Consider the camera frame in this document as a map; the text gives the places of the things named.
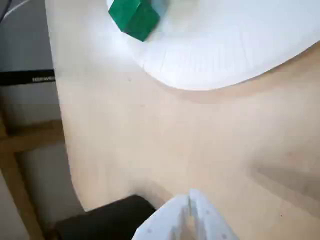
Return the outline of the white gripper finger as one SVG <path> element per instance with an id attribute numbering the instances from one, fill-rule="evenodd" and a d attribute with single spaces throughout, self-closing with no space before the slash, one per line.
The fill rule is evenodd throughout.
<path id="1" fill-rule="evenodd" d="M 238 236 L 199 190 L 189 191 L 189 214 L 193 217 L 198 240 L 236 240 Z"/>
<path id="2" fill-rule="evenodd" d="M 156 210 L 134 235 L 134 240 L 181 240 L 187 228 L 189 197 L 177 195 Z"/>

